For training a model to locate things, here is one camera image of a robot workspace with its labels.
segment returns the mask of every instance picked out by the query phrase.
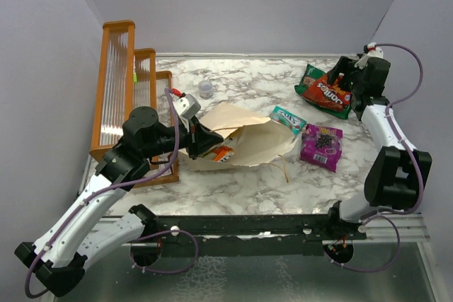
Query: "small plastic cup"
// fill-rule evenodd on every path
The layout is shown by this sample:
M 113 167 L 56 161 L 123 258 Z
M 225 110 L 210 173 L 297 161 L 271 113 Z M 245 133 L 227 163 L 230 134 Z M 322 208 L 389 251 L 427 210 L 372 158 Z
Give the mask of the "small plastic cup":
M 203 99 L 211 98 L 214 94 L 214 87 L 210 81 L 201 81 L 198 84 L 198 93 Z

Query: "paper bag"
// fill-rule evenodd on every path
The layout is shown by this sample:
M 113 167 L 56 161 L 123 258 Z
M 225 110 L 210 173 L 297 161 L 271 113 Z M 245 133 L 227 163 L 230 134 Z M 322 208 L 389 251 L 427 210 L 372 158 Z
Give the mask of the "paper bag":
M 294 134 L 283 124 L 250 110 L 228 103 L 220 103 L 210 110 L 200 122 L 207 128 L 227 138 L 238 127 L 232 146 L 234 155 L 225 162 L 197 158 L 190 159 L 181 151 L 192 170 L 220 170 L 240 166 L 257 166 L 271 162 L 278 155 L 284 155 L 295 145 Z

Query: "gray wall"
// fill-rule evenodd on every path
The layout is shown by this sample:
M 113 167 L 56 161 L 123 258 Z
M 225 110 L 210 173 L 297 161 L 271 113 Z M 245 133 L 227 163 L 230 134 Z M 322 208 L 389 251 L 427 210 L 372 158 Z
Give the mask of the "gray wall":
M 25 301 L 26 270 L 13 251 L 75 198 L 102 28 L 84 0 L 0 0 L 0 13 L 0 300 Z
M 422 211 L 453 298 L 452 19 L 453 0 L 395 0 L 373 41 L 406 45 L 425 67 L 417 95 L 395 111 L 408 138 L 433 157 Z M 417 84 L 417 65 L 405 52 L 390 47 L 384 56 L 392 62 L 386 94 L 400 98 Z
M 87 0 L 101 20 L 134 20 L 138 47 L 235 53 L 360 51 L 392 1 Z

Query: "doritos bag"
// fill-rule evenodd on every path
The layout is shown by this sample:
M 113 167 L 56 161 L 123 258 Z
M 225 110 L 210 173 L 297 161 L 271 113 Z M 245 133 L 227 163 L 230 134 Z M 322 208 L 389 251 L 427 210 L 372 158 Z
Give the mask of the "doritos bag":
M 343 111 L 349 105 L 351 93 L 340 89 L 338 82 L 341 78 L 342 76 L 339 76 L 333 85 L 328 85 L 327 75 L 324 74 L 302 94 L 302 97 L 322 108 Z

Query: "marble table surface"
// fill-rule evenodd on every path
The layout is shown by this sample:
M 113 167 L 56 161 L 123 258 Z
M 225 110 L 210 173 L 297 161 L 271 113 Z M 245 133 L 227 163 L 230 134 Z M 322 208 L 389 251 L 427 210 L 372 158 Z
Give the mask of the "marble table surface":
M 300 138 L 285 155 L 289 183 L 276 167 L 194 172 L 179 157 L 180 181 L 169 185 L 132 189 L 107 215 L 120 216 L 136 204 L 155 214 L 320 214 L 339 199 L 363 190 L 363 183 L 377 151 L 367 128 L 352 112 L 339 120 L 304 102 L 294 91 L 305 68 L 312 64 L 324 71 L 337 59 L 161 59 L 157 70 L 173 73 L 173 87 L 193 94 L 202 106 L 199 117 L 222 101 L 269 115 L 276 105 L 312 124 L 343 130 L 343 154 L 337 172 L 299 160 Z M 208 79 L 214 96 L 204 100 L 197 85 Z M 163 86 L 158 106 L 163 107 Z M 89 175 L 95 161 L 91 161 Z

